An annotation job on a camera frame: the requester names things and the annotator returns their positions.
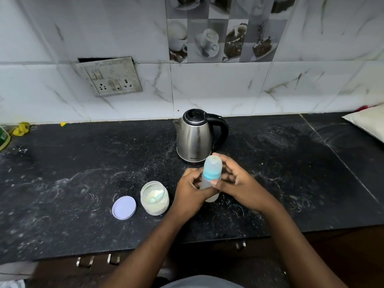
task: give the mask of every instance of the jar of milk powder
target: jar of milk powder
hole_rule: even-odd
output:
[[[140,201],[146,212],[161,215],[169,206],[168,191],[160,182],[148,182],[141,189]]]

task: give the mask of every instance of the electric kettle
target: electric kettle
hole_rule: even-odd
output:
[[[177,154],[188,163],[203,162],[228,136],[228,124],[219,115],[201,109],[187,110],[173,121],[177,131]],[[220,126],[221,135],[213,142],[213,126]]]

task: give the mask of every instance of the dirty switch plate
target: dirty switch plate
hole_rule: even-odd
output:
[[[76,66],[95,96],[142,92],[131,57],[82,62]]]

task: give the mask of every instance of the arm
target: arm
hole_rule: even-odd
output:
[[[223,161],[226,171],[222,179],[232,184],[222,180],[212,180],[211,184],[244,206],[262,213],[294,287],[346,288],[311,247],[280,202],[234,160],[214,155]]]
[[[137,247],[100,288],[149,288],[180,228],[215,195],[213,187],[198,190],[203,169],[187,169],[177,184],[174,202],[149,237]]]

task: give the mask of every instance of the person's left hand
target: person's left hand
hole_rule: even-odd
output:
[[[213,187],[202,190],[195,187],[199,185],[202,172],[203,168],[186,169],[177,183],[175,200],[168,213],[173,214],[182,224],[199,211],[205,200],[218,193]]]

